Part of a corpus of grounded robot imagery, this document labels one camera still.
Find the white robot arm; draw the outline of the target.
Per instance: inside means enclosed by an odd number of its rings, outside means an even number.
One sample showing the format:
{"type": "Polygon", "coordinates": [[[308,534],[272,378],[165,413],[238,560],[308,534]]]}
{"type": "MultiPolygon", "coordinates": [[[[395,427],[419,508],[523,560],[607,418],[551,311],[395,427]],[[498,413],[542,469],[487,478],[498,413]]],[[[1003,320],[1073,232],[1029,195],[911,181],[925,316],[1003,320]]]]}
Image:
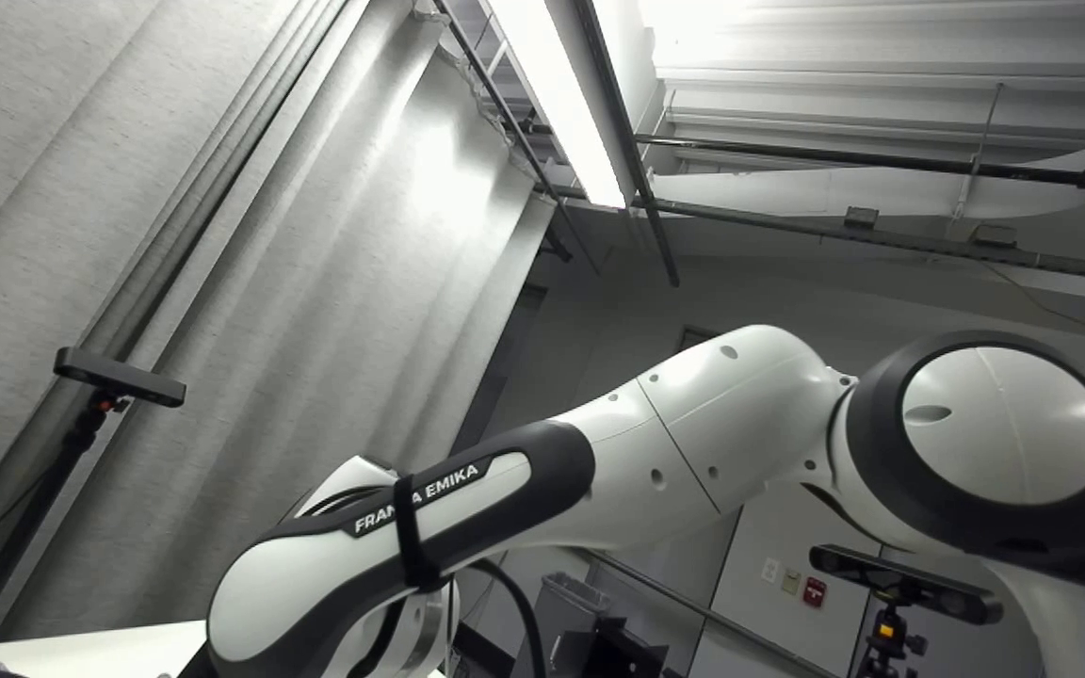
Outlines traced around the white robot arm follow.
{"type": "Polygon", "coordinates": [[[946,333],[870,374],[744,324],[425,469],[347,458],[243,547],[207,605],[209,678],[425,678],[450,577],[504,551],[612,551],[792,482],[906,557],[978,560],[1048,678],[1085,678],[1085,368],[946,333]]]}

